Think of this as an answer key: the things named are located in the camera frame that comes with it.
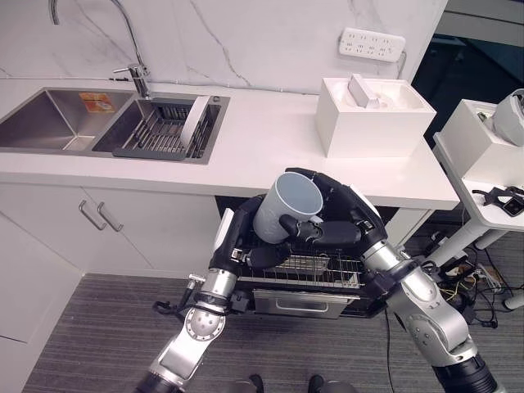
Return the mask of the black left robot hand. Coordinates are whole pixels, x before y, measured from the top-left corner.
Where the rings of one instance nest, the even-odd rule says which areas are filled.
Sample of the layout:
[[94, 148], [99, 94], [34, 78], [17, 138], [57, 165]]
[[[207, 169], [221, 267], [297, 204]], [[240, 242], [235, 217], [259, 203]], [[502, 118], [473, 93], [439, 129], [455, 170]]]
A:
[[253, 223], [263, 197], [264, 194], [254, 196], [241, 203], [235, 211], [224, 211], [209, 269], [224, 270], [239, 277], [243, 265], [254, 270], [265, 270], [289, 259], [289, 242], [284, 240], [270, 244], [255, 234]]

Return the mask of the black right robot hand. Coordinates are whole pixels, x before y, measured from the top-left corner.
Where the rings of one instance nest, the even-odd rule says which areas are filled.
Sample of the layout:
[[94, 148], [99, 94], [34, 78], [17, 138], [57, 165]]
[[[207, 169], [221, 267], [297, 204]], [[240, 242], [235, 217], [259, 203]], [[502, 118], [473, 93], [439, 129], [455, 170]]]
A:
[[304, 175], [319, 189], [323, 207], [317, 213], [322, 220], [293, 219], [282, 215], [279, 223], [288, 233], [286, 242], [293, 249], [348, 250], [361, 256], [374, 246], [387, 243], [381, 216], [355, 187], [304, 168], [287, 168], [288, 173]]

